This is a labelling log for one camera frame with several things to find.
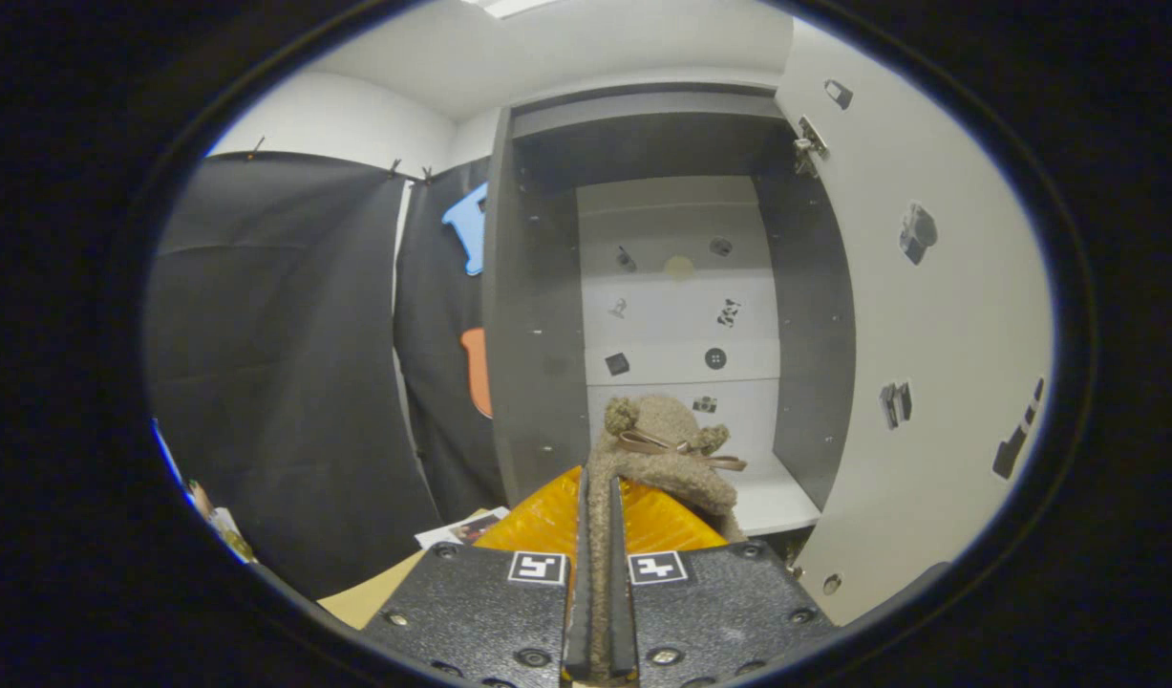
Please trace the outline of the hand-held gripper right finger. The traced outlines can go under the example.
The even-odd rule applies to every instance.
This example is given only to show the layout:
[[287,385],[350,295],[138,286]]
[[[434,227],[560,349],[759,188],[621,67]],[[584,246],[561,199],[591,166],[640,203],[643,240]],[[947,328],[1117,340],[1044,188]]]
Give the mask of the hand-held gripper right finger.
[[631,549],[638,531],[611,481],[608,643],[613,674],[638,687],[720,687],[792,661],[838,631],[772,549]]

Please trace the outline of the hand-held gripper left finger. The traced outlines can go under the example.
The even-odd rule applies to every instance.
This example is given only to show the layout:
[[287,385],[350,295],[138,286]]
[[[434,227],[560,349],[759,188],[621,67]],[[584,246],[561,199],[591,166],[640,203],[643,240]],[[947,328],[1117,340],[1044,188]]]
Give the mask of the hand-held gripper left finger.
[[538,488],[472,544],[430,545],[363,635],[386,654],[485,687],[561,687],[586,661],[582,466]]

